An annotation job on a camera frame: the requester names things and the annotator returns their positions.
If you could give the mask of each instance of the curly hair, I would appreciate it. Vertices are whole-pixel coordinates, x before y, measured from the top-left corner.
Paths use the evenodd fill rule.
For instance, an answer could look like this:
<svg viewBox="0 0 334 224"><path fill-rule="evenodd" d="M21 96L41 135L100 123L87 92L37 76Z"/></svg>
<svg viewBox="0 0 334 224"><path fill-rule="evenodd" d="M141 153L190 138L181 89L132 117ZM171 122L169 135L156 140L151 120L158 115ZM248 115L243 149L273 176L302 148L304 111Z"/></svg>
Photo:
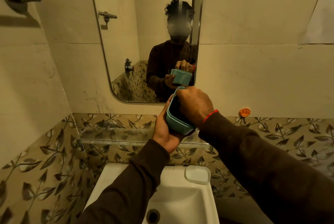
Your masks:
<svg viewBox="0 0 334 224"><path fill-rule="evenodd" d="M179 0L172 0L171 3L167 4L167 6L165 7L165 15L176 16L178 14L178 6ZM187 11L193 12L192 7L189 5L188 2L183 1L182 14L185 14Z"/></svg>

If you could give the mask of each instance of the white sink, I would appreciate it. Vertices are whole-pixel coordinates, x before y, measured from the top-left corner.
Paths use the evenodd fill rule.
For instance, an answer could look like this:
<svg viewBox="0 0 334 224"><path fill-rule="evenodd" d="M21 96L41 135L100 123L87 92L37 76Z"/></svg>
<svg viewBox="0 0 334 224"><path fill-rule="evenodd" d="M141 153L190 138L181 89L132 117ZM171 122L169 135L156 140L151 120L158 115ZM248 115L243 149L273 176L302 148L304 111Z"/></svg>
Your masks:
<svg viewBox="0 0 334 224"><path fill-rule="evenodd" d="M127 164L108 163L104 167L85 208L93 203L127 167ZM161 174L161 184L148 203L160 215L158 224L219 224L210 184L194 184L184 178L186 167L167 166ZM145 217L143 224L148 224Z"/></svg>

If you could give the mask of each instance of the teal container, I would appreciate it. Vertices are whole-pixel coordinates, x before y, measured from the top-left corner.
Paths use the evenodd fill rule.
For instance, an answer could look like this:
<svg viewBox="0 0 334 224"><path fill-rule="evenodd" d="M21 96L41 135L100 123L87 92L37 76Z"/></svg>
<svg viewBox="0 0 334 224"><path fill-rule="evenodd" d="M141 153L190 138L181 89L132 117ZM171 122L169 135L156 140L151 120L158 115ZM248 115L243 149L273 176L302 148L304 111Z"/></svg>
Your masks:
<svg viewBox="0 0 334 224"><path fill-rule="evenodd" d="M180 113L179 100L175 93L167 108L166 121L170 129L183 135L187 135L192 130L196 129L196 126Z"/></svg>
<svg viewBox="0 0 334 224"><path fill-rule="evenodd" d="M175 79L173 80L173 83L181 84L184 86L189 86L192 73L180 70L180 69L172 69L171 74L175 75Z"/></svg>

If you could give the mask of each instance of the plastic container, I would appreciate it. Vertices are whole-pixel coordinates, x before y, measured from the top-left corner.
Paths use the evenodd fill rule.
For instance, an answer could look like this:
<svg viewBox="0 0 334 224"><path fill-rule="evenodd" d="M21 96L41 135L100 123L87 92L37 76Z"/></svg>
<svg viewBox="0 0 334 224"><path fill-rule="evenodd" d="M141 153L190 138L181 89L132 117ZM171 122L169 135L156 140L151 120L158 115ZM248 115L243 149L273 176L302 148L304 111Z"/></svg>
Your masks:
<svg viewBox="0 0 334 224"><path fill-rule="evenodd" d="M172 69L171 74L175 75L173 83L189 86L190 80L192 78L192 73L180 69Z"/></svg>
<svg viewBox="0 0 334 224"><path fill-rule="evenodd" d="M184 171L184 177L191 183L207 184L211 179L211 172L207 167L190 165Z"/></svg>
<svg viewBox="0 0 334 224"><path fill-rule="evenodd" d="M175 93L167 108L166 121L170 129L183 135L187 135L192 130L196 129L196 126L180 112L180 101Z"/></svg>

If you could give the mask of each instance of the white plastic lid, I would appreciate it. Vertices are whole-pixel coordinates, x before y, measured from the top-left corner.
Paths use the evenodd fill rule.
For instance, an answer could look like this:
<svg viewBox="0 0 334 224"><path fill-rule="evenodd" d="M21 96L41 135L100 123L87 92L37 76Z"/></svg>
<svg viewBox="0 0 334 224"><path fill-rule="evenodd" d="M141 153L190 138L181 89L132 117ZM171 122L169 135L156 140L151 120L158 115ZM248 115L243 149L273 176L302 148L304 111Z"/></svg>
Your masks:
<svg viewBox="0 0 334 224"><path fill-rule="evenodd" d="M207 184L210 182L211 172L206 167L190 165L186 167L184 176L191 183Z"/></svg>

